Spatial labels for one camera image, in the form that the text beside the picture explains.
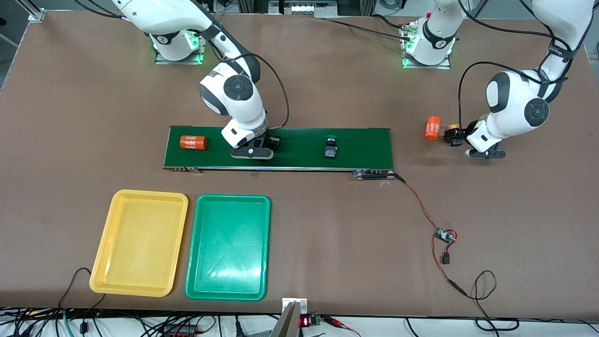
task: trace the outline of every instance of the green tray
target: green tray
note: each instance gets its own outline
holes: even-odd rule
[[[275,170],[275,171],[354,171],[392,170],[391,131],[381,128],[282,128],[272,130],[281,137],[281,147],[271,160],[231,157],[231,147],[220,134],[221,127],[173,125],[168,135],[165,170]],[[208,138],[206,151],[184,150],[181,136]],[[337,138],[337,157],[325,158],[326,138]]]
[[[202,195],[193,224],[187,297],[264,298],[269,227],[270,199],[264,195]]]

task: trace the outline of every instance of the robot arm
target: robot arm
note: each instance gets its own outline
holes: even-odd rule
[[[161,53],[187,56],[193,49],[181,41],[191,32],[221,52],[224,59],[201,80],[200,94],[214,112],[232,117],[221,133],[233,148],[266,132],[266,112],[255,85],[260,79],[258,60],[202,6],[191,0],[113,2],[137,28],[152,36]]]
[[[582,45],[592,21],[594,0],[533,0],[536,18],[564,40],[565,46],[553,41],[540,66],[523,70],[536,79],[531,81],[514,71],[495,75],[486,88],[491,109],[464,131],[466,140],[480,153],[510,136],[532,131],[549,117],[549,104],[561,89],[562,82]],[[471,156],[472,150],[466,151]]]
[[[434,1],[436,6],[430,17],[421,17],[414,23],[419,33],[411,47],[406,48],[406,53],[424,65],[437,65],[445,60],[466,17],[458,0]]]

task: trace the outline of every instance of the table surface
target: table surface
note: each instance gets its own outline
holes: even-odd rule
[[[379,19],[346,20],[393,33]],[[497,290],[482,302],[489,315],[599,318],[599,98],[583,53],[546,125],[503,141],[504,160],[470,160],[465,147],[424,141],[427,117],[456,122],[458,81],[471,63],[535,67],[547,40],[466,21],[450,71],[405,70],[397,40],[332,22],[258,14],[223,22],[279,72],[289,127],[391,128],[396,171],[440,226],[460,233],[449,277],[469,291],[481,271],[495,272]],[[542,29],[531,21],[494,23]],[[309,310],[330,314],[480,315],[441,277],[432,228],[399,181],[162,170],[170,125],[226,124],[198,94],[216,64],[210,52],[205,60],[154,65],[147,37],[134,26],[84,11],[50,12],[30,25],[0,95],[0,305],[56,306],[73,272],[92,267],[111,197],[128,188],[189,197],[175,286],[163,298],[108,295],[100,307],[279,312],[282,297],[306,297]],[[469,72],[465,124],[488,111],[485,85],[498,71],[484,65]],[[271,123],[279,123],[285,104],[267,67],[258,88]],[[205,193],[272,200],[264,300],[186,298],[192,215]],[[491,280],[485,283],[488,289]],[[80,275],[64,305],[89,307],[99,297]]]

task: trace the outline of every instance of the orange battery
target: orange battery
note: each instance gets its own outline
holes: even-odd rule
[[[426,120],[426,129],[424,130],[424,139],[429,142],[434,142],[439,139],[439,128],[441,119],[437,116],[430,116]]]
[[[204,136],[181,136],[179,145],[187,150],[206,150],[208,148],[208,138]]]

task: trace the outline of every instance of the yellow tray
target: yellow tray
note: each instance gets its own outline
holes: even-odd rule
[[[184,194],[116,192],[89,287],[104,294],[166,296],[173,288],[186,211]]]

